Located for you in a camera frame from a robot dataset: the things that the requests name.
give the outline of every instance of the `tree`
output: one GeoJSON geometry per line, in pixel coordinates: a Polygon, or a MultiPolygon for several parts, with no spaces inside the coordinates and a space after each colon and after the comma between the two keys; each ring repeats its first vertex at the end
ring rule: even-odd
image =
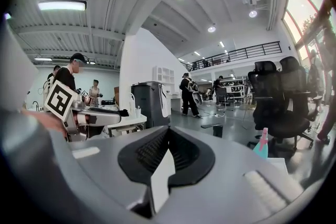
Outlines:
{"type": "Polygon", "coordinates": [[[314,14],[314,17],[311,16],[311,15],[309,15],[309,18],[307,20],[303,21],[302,34],[304,34],[308,30],[310,24],[314,21],[314,19],[316,18],[316,16],[317,16],[317,13],[314,14]]]}

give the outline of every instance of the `ceiling light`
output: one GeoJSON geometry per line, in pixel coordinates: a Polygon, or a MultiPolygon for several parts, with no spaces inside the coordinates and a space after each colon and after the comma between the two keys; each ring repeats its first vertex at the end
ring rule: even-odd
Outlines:
{"type": "Polygon", "coordinates": [[[57,1],[41,1],[38,3],[40,10],[50,9],[72,9],[72,10],[85,10],[86,1],[79,0],[57,0],[57,1]]]}
{"type": "Polygon", "coordinates": [[[257,13],[255,10],[252,10],[252,11],[250,12],[249,16],[250,16],[251,18],[254,18],[254,17],[257,16],[257,14],[258,14],[258,13],[257,13]]]}
{"type": "Polygon", "coordinates": [[[44,62],[51,62],[51,58],[45,58],[45,57],[35,57],[35,61],[44,61],[44,62]]]}
{"type": "Polygon", "coordinates": [[[208,28],[208,32],[212,33],[212,32],[214,32],[214,31],[216,31],[216,27],[214,27],[214,26],[210,26],[210,27],[208,28]]]}

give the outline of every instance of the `black cap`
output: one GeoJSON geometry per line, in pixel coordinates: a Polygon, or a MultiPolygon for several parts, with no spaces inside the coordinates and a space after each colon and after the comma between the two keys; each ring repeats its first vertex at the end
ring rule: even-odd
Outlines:
{"type": "Polygon", "coordinates": [[[87,64],[84,55],[80,54],[79,52],[72,55],[71,58],[70,58],[70,61],[75,60],[75,59],[81,60],[84,63],[84,65],[87,64]]]}

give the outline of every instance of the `black metal railing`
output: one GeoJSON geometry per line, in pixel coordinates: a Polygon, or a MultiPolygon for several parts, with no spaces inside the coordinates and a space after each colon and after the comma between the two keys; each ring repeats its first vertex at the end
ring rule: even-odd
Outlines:
{"type": "Polygon", "coordinates": [[[196,62],[192,62],[190,64],[182,63],[186,66],[188,71],[194,71],[197,69],[207,68],[215,65],[221,65],[223,63],[229,63],[234,61],[239,61],[243,59],[271,55],[271,54],[279,54],[282,53],[280,42],[269,42],[260,45],[255,45],[243,49],[228,51],[227,53],[214,55],[211,57],[207,57],[203,60],[199,60],[196,62]]]}

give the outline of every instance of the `gray floor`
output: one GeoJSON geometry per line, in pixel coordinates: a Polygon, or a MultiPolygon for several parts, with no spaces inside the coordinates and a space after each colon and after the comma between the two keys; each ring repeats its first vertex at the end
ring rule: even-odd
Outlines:
{"type": "MultiPolygon", "coordinates": [[[[255,130],[253,110],[246,112],[245,120],[243,121],[244,110],[236,107],[234,111],[227,110],[225,116],[216,118],[214,114],[223,115],[223,112],[219,111],[218,108],[223,109],[224,107],[217,107],[212,102],[203,103],[199,106],[202,119],[193,118],[191,111],[188,116],[182,116],[180,113],[173,111],[171,124],[212,135],[212,128],[203,129],[201,125],[220,123],[223,125],[223,139],[235,141],[243,145],[247,145],[249,141],[257,141],[254,136],[261,134],[262,131],[255,130]]],[[[312,137],[316,137],[316,134],[321,129],[327,112],[328,107],[324,106],[323,112],[319,116],[321,122],[319,128],[312,128],[312,131],[309,133],[312,137]]],[[[279,157],[285,158],[288,173],[300,182],[304,188],[324,177],[336,159],[336,146],[334,146],[335,133],[336,129],[334,126],[334,129],[329,134],[331,142],[328,146],[323,145],[316,139],[312,149],[309,149],[310,142],[305,138],[299,137],[297,150],[294,154],[279,151],[279,157]]],[[[294,144],[294,138],[285,140],[283,144],[290,147],[294,144]]]]}

